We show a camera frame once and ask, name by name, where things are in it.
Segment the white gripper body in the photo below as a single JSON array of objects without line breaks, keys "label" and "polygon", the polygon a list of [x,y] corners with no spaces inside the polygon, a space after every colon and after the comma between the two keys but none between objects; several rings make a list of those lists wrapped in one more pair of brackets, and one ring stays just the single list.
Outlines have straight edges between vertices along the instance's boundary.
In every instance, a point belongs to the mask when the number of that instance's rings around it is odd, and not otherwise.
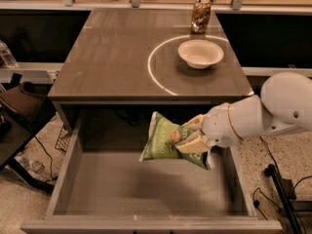
[{"label": "white gripper body", "polygon": [[241,142],[231,124],[229,103],[223,103],[212,108],[203,119],[202,132],[212,146],[230,147]]}]

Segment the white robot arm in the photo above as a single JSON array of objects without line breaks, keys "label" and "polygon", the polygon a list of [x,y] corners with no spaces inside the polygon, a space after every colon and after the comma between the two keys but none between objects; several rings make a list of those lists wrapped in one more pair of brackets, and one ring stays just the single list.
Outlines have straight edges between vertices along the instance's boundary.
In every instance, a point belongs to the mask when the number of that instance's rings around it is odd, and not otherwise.
[{"label": "white robot arm", "polygon": [[260,94],[223,103],[185,124],[195,130],[177,143],[182,153],[226,148],[248,137],[276,136],[312,130],[312,80],[294,72],[269,77]]}]

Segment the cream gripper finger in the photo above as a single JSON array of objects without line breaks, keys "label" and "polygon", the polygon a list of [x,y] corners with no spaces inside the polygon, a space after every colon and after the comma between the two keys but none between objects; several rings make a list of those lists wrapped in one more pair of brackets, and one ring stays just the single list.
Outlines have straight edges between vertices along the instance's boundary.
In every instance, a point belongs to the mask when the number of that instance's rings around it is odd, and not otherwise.
[{"label": "cream gripper finger", "polygon": [[187,139],[177,143],[175,148],[181,153],[204,153],[211,150],[207,138],[200,132],[196,131]]},{"label": "cream gripper finger", "polygon": [[191,130],[200,130],[203,125],[203,120],[204,120],[204,115],[199,114],[193,117],[192,119],[190,119],[189,121],[187,121],[186,123],[184,123],[183,127],[187,127]]}]

